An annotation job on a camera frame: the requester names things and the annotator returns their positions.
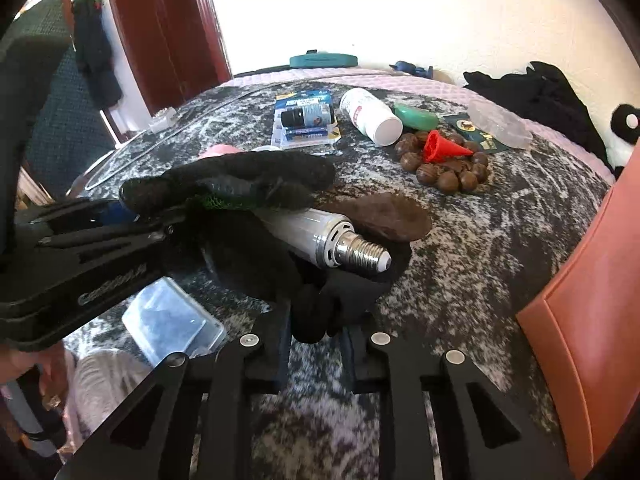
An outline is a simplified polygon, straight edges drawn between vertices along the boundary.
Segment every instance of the clear plastic container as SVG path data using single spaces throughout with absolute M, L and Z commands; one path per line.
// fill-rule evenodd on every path
M 189 357 L 209 354 L 226 337 L 222 323 L 171 278 L 160 278 L 142 289 L 122 322 L 153 366 L 172 352 Z
M 471 101 L 466 113 L 476 128 L 492 134 L 505 146 L 526 150 L 531 144 L 533 135 L 522 120 L 491 101 Z

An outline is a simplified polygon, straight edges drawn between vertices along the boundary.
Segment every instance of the chair backrest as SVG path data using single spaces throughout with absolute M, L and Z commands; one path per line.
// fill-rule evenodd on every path
M 640 394 L 640 148 L 572 256 L 517 318 L 572 471 L 585 478 L 612 451 Z

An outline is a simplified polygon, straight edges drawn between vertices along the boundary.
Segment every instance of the green packet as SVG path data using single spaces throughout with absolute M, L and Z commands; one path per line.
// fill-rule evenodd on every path
M 485 153 L 500 153 L 509 149 L 508 146 L 495 139 L 492 134 L 476 128 L 469 120 L 468 114 L 446 115 L 442 119 L 453 126 L 466 140 L 474 140 L 480 144 Z

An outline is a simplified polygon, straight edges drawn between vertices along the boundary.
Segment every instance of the white wall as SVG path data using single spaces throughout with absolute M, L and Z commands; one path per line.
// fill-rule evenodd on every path
M 620 103 L 640 106 L 640 68 L 598 0 L 213 1 L 233 73 L 310 48 L 355 54 L 371 68 L 432 64 L 457 85 L 464 71 L 500 77 L 545 61 L 564 71 L 605 143 L 626 145 L 617 157 L 630 154 L 609 121 Z
M 103 0 L 103 4 L 102 27 L 111 43 L 113 72 L 122 88 L 122 99 L 110 108 L 111 117 L 121 132 L 145 130 L 151 120 L 151 114 L 124 53 L 109 0 Z

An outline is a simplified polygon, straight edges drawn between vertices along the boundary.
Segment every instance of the white wire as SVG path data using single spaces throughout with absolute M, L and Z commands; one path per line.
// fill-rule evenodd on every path
M 244 97 L 247 97 L 249 95 L 255 94 L 257 92 L 261 92 L 262 90 L 266 90 L 267 88 L 272 88 L 274 86 L 279 86 L 279 85 L 288 84 L 288 83 L 295 83 L 295 82 L 299 82 L 299 81 L 315 81 L 315 80 L 319 80 L 319 79 L 329 79 L 329 78 L 333 78 L 333 77 L 351 77 L 351 76 L 357 76 L 357 75 L 408 76 L 408 74 L 406 74 L 404 72 L 382 72 L 382 71 L 378 70 L 378 71 L 375 71 L 375 72 L 359 72 L 359 73 L 350 73 L 350 74 L 329 74 L 329 75 L 319 75 L 319 76 L 313 76 L 313 77 L 305 77 L 305 78 L 302 78 L 302 79 L 292 79 L 292 80 L 288 80 L 288 81 L 277 81 L 277 82 L 269 83 L 268 85 L 265 85 L 265 86 L 261 86 L 260 88 L 254 88 L 253 90 L 249 90 L 248 92 L 244 92 L 244 93 L 242 93 L 242 94 L 240 94 L 240 95 L 238 95 L 236 97 L 233 97 L 233 98 L 231 98 L 231 99 L 229 99 L 227 101 L 224 101 L 222 103 L 215 104 L 215 105 L 212 105 L 212 106 L 206 108 L 206 110 L 204 110 L 200 115 L 198 115 L 196 118 L 194 118 L 191 121 L 189 121 L 184 126 L 182 126 L 182 127 L 178 128 L 177 130 L 175 130 L 172 134 L 167 135 L 164 139 L 158 140 L 158 142 L 156 142 L 150 148 L 147 148 L 144 152 L 142 152 L 139 155 L 135 156 L 134 158 L 132 158 L 130 161 L 126 162 L 125 164 L 123 164 L 119 168 L 116 168 L 116 170 L 111 171 L 111 173 L 109 173 L 104 178 L 100 179 L 95 184 L 91 184 L 90 185 L 90 183 L 94 179 L 94 177 L 98 175 L 98 173 L 94 174 L 87 181 L 87 183 L 84 185 L 84 190 L 85 191 L 91 191 L 92 189 L 95 189 L 96 187 L 101 186 L 102 184 L 104 184 L 108 180 L 111 180 L 114 176 L 119 174 L 122 170 L 128 168 L 133 163 L 136 163 L 137 161 L 139 161 L 144 156 L 147 156 L 149 153 L 151 153 L 158 146 L 164 144 L 165 142 L 167 142 L 169 139 L 172 139 L 176 135 L 181 134 L 184 130 L 186 130 L 190 126 L 194 125 L 195 123 L 197 123 L 199 120 L 201 120 L 201 118 L 203 118 L 207 114 L 215 112 L 216 110 L 219 110 L 220 108 L 223 108 L 223 107 L 225 107 L 225 106 L 227 106 L 227 105 L 229 105 L 231 103 L 234 103 L 234 102 L 236 102 L 236 101 L 238 101 L 238 100 L 240 100 L 240 99 L 242 99 Z M 128 146 L 130 143 L 132 143 L 134 140 L 136 140 L 143 133 L 144 132 L 141 132 L 141 133 L 137 134 L 131 140 L 129 140 L 128 142 L 123 144 L 121 149 L 124 148 L 125 146 Z

